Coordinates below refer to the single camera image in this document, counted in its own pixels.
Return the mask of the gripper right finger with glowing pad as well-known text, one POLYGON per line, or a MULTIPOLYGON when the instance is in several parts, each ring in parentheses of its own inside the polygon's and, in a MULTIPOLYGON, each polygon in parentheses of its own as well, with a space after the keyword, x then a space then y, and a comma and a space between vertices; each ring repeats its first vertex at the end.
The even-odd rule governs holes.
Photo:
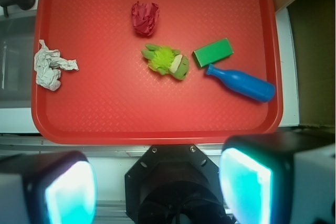
POLYGON ((223 145, 219 181, 238 223, 335 223, 335 135, 232 136, 223 145))

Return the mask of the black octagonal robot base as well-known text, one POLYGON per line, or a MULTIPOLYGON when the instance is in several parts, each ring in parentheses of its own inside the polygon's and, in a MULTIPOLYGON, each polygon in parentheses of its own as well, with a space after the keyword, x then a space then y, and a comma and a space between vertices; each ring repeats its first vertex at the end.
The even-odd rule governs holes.
POLYGON ((218 176, 195 145, 152 145, 124 176, 125 212, 134 223, 233 223, 218 176))

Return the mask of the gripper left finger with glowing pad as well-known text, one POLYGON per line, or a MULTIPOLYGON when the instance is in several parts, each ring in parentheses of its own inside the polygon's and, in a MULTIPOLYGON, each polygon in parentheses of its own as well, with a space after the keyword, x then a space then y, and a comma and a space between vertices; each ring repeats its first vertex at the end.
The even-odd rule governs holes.
POLYGON ((1 158, 1 223, 93 223, 97 182, 80 151, 1 158))

